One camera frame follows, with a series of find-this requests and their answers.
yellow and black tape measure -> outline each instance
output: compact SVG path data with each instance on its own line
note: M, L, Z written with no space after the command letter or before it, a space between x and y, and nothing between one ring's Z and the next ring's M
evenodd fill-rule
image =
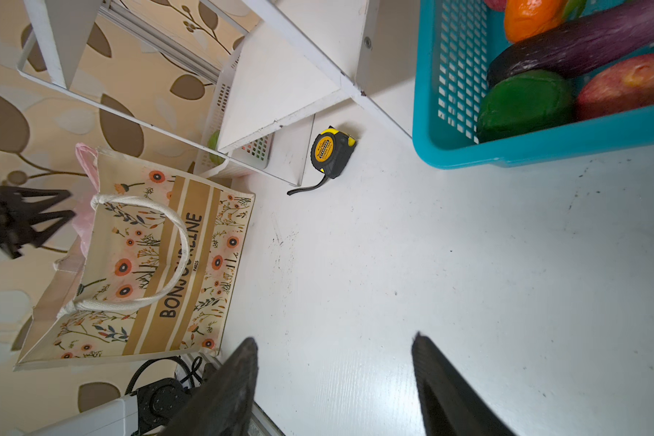
M324 173L325 177L315 186L299 187L288 191L288 195L300 193L308 190L317 189L322 186L327 179L335 179L347 166L351 153L354 152L356 140L346 133L340 132L334 127L323 131L312 144L310 151L310 160L316 170Z

orange bell pepper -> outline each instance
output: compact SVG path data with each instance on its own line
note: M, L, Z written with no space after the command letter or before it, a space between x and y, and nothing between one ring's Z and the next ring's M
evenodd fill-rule
M567 0L507 0L504 13L506 39L517 43L554 29L564 22Z

orange round label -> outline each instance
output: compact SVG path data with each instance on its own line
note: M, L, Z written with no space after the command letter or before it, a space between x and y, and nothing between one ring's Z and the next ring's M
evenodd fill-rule
M315 147L315 159L317 162L324 162L332 155L332 150L334 150L334 141L329 136L325 136Z

floral tote bag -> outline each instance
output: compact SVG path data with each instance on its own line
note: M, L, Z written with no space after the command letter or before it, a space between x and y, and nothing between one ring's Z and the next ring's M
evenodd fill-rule
M57 263L15 368L218 354L254 196L83 151L99 191L89 247Z

white rope handle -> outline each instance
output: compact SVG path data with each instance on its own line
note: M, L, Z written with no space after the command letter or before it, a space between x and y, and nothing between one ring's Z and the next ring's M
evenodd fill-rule
M112 312L134 312L140 308L149 306L150 304L155 303L156 301L163 298L167 295L168 292L172 291L174 285L177 284L180 277L184 273L184 269L189 262L189 235L187 233L187 228L184 226L182 218L177 215L177 213L165 205L161 205L158 202L154 202L151 199L145 197L136 197L134 195L105 195L105 194L96 194L92 197L90 205L92 209L97 209L97 205L104 205L105 203L121 203L122 205L132 205L147 207L149 209L162 212L169 220L177 227L179 230L179 238L182 244L182 256L179 259L179 264L177 269L174 272L172 278L165 284L165 286L157 292L157 294L151 296L144 296L131 301L120 301L118 303L109 303L106 301L97 301L92 299L85 299L80 301L75 301L77 297L68 301L68 303L63 306L60 312L58 312L58 319L62 316L70 315L75 313L78 310L90 310L93 312L102 312L102 311L112 311Z

